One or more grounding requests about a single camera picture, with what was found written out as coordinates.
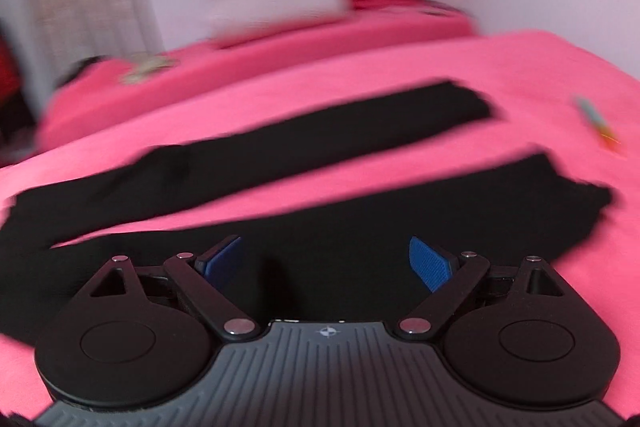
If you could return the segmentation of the pink far bed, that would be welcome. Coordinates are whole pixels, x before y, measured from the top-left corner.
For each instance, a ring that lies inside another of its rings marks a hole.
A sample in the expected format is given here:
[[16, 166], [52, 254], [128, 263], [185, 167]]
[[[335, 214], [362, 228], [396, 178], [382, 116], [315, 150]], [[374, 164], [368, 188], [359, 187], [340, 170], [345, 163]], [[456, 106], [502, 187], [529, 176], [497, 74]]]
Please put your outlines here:
[[386, 46], [472, 37], [475, 23], [457, 11], [386, 9], [299, 29], [228, 49], [201, 41], [167, 53], [169, 67], [132, 81], [134, 63], [102, 58], [55, 91], [36, 144], [53, 150], [155, 109], [260, 75]]

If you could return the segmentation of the small colourful pen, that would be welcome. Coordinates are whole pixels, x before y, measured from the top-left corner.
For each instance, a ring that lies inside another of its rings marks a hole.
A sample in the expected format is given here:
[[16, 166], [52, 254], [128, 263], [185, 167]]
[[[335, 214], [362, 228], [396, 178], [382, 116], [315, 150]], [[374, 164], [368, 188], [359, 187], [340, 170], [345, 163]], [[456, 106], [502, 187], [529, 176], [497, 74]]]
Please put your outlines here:
[[601, 144], [613, 152], [620, 151], [620, 140], [616, 138], [611, 126], [589, 100], [575, 96], [574, 102], [590, 129], [597, 135]]

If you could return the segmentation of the beige cloth on bed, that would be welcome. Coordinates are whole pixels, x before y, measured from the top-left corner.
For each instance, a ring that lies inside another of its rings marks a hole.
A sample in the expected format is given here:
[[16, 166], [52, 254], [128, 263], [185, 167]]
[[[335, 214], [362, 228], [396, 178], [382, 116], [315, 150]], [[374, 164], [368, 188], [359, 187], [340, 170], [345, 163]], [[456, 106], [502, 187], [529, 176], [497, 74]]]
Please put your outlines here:
[[166, 69], [170, 69], [177, 64], [177, 60], [165, 55], [150, 56], [134, 65], [130, 72], [126, 72], [125, 75], [122, 75], [122, 77], [120, 77], [119, 81], [123, 84], [144, 83], [152, 76], [158, 74], [159, 72], [163, 72]]

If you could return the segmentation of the pink blanket near bed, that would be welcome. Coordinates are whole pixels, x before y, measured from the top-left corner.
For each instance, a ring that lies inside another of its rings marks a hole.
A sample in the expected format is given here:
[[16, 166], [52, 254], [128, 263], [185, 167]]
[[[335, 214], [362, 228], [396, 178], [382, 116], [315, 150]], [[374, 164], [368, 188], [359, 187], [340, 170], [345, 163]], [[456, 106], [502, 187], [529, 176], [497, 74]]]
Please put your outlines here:
[[4, 169], [1, 421], [637, 425], [638, 81], [396, 46]]

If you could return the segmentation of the white pillow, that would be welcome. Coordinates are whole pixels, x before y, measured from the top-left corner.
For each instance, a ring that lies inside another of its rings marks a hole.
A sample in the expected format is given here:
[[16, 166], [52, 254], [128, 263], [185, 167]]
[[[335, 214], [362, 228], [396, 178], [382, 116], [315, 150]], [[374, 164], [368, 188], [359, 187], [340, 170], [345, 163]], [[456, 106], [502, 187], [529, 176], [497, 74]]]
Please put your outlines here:
[[214, 39], [243, 40], [344, 20], [349, 14], [349, 0], [212, 0], [208, 20]]

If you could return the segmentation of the black pants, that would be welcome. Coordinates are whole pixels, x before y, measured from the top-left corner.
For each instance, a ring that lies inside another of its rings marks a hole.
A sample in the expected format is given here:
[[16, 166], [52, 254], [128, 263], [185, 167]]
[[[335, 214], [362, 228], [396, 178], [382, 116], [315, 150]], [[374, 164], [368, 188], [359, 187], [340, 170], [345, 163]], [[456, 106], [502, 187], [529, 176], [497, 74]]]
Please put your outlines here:
[[550, 260], [582, 243], [613, 202], [561, 176], [545, 153], [271, 216], [120, 233], [250, 188], [419, 142], [489, 118], [450, 80], [337, 105], [215, 140], [154, 148], [132, 164], [16, 196], [1, 229], [1, 330], [31, 345], [105, 262], [159, 265], [229, 235], [247, 247], [224, 292], [261, 322], [396, 320], [427, 294], [406, 261], [413, 236], [496, 265]]

